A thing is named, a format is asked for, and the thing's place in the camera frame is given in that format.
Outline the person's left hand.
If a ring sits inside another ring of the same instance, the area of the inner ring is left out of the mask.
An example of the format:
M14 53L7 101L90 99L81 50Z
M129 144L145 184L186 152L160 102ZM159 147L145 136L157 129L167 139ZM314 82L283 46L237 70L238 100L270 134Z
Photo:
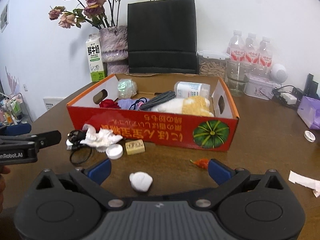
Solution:
M5 179L4 179L4 175L5 174L9 174L10 173L10 168L8 168L7 166L0 166L0 213L2 213L3 211L3 202L4 202L4 190L5 190Z

